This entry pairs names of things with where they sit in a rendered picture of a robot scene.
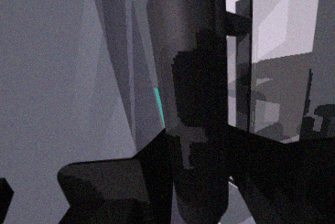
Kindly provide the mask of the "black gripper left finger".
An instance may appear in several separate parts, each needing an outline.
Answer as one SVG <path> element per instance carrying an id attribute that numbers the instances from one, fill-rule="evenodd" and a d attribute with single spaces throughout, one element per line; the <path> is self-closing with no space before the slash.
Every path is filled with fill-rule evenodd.
<path id="1" fill-rule="evenodd" d="M 75 201 L 136 198 L 146 224 L 171 224 L 173 174 L 164 128 L 132 158 L 67 164 L 59 186 L 71 205 Z"/>

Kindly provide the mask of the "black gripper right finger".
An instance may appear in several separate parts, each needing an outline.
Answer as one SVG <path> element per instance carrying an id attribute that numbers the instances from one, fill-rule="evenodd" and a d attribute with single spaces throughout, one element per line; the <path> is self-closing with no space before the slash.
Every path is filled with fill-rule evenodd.
<path id="1" fill-rule="evenodd" d="M 311 172 L 335 165 L 335 136 L 283 144 L 229 125 L 228 164 L 256 224 L 297 224 Z"/>

